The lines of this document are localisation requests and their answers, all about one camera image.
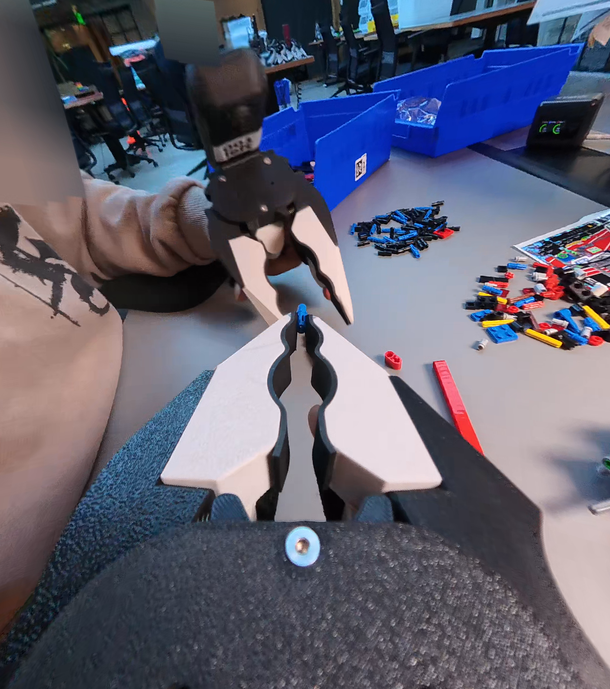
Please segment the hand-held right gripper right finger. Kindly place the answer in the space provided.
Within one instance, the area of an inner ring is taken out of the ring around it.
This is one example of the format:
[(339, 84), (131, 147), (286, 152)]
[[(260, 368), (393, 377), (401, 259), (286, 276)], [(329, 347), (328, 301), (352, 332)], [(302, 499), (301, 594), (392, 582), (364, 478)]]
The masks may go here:
[(311, 385), (321, 399), (312, 447), (325, 512), (365, 498), (439, 487), (441, 474), (395, 383), (342, 335), (308, 316)]

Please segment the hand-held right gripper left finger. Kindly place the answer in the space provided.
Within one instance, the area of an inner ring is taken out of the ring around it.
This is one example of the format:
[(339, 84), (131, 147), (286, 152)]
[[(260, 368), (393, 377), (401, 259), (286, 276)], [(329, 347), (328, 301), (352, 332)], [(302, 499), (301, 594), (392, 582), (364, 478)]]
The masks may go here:
[(275, 461), (284, 448), (285, 410), (279, 396), (290, 384), (292, 314), (283, 316), (219, 364), (160, 480), (237, 496), (245, 512), (282, 487)]

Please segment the long red toy beam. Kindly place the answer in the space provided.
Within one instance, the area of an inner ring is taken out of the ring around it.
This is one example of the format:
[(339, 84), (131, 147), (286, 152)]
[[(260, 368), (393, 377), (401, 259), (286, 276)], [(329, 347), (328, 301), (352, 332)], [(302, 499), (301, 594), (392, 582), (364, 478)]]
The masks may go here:
[(446, 407), (450, 412), (455, 429), (477, 452), (483, 454), (483, 448), (476, 435), (472, 421), (467, 413), (464, 401), (456, 386), (449, 366), (446, 361), (438, 360), (432, 363), (432, 369), (443, 394)]

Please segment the pile of blue black pins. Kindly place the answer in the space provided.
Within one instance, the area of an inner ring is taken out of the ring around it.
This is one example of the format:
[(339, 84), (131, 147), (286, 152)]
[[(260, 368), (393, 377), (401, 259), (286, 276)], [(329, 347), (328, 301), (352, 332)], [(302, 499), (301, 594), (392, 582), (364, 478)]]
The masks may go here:
[(370, 220), (352, 223), (348, 234), (358, 248), (371, 247), (380, 258), (409, 255), (420, 259), (433, 242), (446, 240), (461, 231), (443, 214), (443, 201), (430, 205), (402, 207)]

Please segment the labelled blue storage bin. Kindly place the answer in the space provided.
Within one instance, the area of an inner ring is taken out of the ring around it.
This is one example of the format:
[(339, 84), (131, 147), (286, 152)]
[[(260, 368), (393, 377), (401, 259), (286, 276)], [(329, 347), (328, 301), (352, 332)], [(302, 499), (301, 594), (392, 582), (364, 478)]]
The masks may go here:
[(390, 157), (399, 91), (306, 101), (267, 116), (261, 149), (293, 168), (314, 162), (313, 184), (329, 210)]

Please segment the pile of mixed toy bricks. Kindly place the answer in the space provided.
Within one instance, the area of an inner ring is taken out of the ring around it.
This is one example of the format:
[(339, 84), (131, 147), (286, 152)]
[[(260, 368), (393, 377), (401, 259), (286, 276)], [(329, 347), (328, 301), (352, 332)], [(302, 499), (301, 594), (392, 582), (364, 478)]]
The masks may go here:
[(610, 344), (610, 288), (524, 256), (479, 276), (462, 307), (494, 344), (520, 337), (562, 351)]

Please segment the person's left forearm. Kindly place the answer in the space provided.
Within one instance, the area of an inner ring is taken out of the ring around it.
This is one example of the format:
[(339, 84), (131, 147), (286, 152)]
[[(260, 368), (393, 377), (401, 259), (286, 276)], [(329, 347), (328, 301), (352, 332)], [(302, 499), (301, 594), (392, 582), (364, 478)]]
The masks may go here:
[(85, 173), (82, 180), (87, 271), (96, 283), (128, 274), (169, 277), (216, 260), (208, 236), (210, 202), (197, 181), (176, 178), (150, 193)]

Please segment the black round pad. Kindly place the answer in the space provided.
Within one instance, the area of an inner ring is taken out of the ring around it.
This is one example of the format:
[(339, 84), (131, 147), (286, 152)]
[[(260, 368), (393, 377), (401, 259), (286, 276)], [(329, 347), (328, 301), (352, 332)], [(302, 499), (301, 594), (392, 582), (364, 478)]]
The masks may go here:
[(99, 291), (116, 309), (171, 314), (210, 299), (228, 279), (219, 262), (191, 266), (169, 277), (129, 274), (104, 282)]

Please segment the row of black office chairs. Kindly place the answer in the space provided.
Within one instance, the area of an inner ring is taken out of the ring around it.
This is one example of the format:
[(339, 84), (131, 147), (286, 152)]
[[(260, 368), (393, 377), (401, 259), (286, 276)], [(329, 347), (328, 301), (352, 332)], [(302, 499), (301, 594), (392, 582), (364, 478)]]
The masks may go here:
[(91, 150), (95, 144), (110, 151), (113, 161), (103, 173), (116, 185), (120, 183), (118, 172), (134, 177), (134, 167), (145, 162), (157, 168), (159, 163), (147, 149), (163, 151), (166, 139), (177, 150), (198, 150), (185, 114), (167, 109), (164, 100), (149, 100), (146, 91), (137, 88), (130, 68), (124, 68), (120, 83), (113, 66), (96, 60), (88, 47), (71, 49), (63, 59), (72, 82), (103, 94), (103, 100), (94, 104), (65, 110), (76, 150), (84, 151), (93, 161), (88, 165), (80, 162), (81, 169), (90, 172), (97, 164)]

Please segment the cluttered background workbench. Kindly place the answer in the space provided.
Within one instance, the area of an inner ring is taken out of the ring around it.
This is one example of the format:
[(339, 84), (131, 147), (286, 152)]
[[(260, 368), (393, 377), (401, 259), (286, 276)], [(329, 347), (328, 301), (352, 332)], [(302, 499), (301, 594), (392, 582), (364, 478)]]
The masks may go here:
[(306, 67), (315, 62), (294, 39), (275, 39), (258, 27), (255, 14), (230, 15), (220, 20), (225, 50), (252, 50), (269, 72), (291, 67)]

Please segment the shiny clear plastic bag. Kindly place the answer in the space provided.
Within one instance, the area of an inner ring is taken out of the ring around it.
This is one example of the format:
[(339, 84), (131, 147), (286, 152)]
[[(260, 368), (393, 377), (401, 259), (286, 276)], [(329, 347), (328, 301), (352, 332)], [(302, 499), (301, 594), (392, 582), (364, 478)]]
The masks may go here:
[(396, 105), (396, 121), (433, 127), (440, 108), (441, 101), (434, 97), (401, 99)]

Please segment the person's beige clothing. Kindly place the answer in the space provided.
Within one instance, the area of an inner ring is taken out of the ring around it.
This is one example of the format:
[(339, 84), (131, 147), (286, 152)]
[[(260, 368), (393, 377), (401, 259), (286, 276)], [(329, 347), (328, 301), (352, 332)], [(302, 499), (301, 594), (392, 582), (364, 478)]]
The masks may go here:
[(0, 204), (0, 637), (93, 468), (120, 373), (115, 308)]

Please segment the white storage box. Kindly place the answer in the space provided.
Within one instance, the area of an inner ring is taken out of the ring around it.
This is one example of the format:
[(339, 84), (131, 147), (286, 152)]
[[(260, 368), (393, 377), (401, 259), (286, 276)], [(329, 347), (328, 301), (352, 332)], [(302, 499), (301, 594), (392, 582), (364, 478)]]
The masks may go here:
[(450, 18), (453, 1), (397, 1), (399, 29), (413, 30)]

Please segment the black power bank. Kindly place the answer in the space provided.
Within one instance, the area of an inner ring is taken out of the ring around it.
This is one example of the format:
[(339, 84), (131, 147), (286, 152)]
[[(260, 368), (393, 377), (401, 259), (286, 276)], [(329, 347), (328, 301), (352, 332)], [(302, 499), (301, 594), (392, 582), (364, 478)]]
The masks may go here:
[(544, 100), (535, 112), (525, 147), (530, 150), (580, 148), (604, 99), (605, 95), (597, 92)]

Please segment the holographic sticker sheet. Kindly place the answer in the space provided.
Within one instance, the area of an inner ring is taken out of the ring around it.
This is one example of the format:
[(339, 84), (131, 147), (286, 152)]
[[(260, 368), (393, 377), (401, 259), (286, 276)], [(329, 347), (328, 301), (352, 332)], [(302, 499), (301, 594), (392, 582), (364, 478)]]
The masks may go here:
[(610, 209), (513, 246), (535, 263), (610, 288)]

